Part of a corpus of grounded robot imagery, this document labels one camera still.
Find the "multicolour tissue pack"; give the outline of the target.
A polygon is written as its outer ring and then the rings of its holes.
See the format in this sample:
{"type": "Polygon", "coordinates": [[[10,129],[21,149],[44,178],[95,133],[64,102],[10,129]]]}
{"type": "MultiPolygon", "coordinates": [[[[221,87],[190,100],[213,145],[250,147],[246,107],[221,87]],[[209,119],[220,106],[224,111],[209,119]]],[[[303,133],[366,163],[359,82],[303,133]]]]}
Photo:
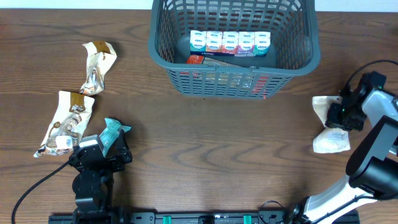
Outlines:
{"type": "Polygon", "coordinates": [[[266,31],[190,31],[190,53],[235,57],[263,57],[271,46],[266,31]]]}

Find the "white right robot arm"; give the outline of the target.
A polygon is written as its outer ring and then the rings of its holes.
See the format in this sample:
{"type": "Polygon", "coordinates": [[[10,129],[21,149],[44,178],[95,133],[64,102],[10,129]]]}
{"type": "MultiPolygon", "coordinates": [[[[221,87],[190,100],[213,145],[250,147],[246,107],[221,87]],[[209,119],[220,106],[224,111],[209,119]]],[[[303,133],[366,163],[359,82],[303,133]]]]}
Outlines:
{"type": "Polygon", "coordinates": [[[346,165],[346,175],[329,189],[296,205],[284,223],[359,223],[356,208],[397,198],[397,96],[384,90],[386,76],[365,73],[355,90],[345,88],[342,101],[328,109],[326,126],[362,130],[366,119],[372,129],[346,165]]]}

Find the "beige paper pouch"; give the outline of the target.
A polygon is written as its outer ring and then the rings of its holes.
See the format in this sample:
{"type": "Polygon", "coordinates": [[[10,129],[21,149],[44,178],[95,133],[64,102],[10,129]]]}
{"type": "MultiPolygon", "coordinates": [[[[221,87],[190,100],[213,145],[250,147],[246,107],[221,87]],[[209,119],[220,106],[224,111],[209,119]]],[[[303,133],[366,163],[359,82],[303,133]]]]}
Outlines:
{"type": "Polygon", "coordinates": [[[313,151],[316,153],[333,154],[351,149],[347,131],[329,128],[325,124],[330,105],[340,102],[340,96],[314,96],[312,98],[313,110],[324,126],[324,130],[313,140],[313,151]]]}

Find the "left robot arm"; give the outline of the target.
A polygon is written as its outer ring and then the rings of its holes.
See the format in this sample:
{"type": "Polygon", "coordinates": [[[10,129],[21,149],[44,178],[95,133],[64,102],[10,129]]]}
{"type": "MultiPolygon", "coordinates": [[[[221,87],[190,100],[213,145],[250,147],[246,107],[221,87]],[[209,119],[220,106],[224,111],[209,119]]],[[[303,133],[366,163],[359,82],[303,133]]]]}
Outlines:
{"type": "Polygon", "coordinates": [[[116,154],[103,155],[104,146],[98,135],[85,137],[70,156],[69,164],[79,174],[74,178],[76,210],[73,223],[129,223],[122,207],[113,207],[113,174],[132,162],[132,154],[121,130],[116,139],[116,154]]]}

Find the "orange spaghetti packet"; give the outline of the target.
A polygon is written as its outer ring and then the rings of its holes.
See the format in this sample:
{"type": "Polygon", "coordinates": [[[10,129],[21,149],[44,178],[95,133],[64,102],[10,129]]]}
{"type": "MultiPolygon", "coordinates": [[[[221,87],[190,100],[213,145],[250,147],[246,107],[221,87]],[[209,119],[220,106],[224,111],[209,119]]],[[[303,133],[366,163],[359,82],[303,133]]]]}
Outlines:
{"type": "MultiPolygon", "coordinates": [[[[209,65],[212,67],[234,67],[239,68],[238,65],[233,65],[231,63],[222,62],[209,57],[204,57],[202,55],[191,55],[187,59],[188,64],[202,64],[209,65]]],[[[202,80],[204,84],[206,95],[225,95],[233,96],[237,94],[238,96],[256,95],[261,92],[261,90],[266,85],[269,77],[258,76],[257,75],[246,75],[245,78],[242,74],[233,75],[232,77],[226,73],[217,75],[215,72],[210,72],[203,74],[200,72],[192,72],[193,78],[193,92],[198,94],[199,91],[199,81],[202,80]]]]}

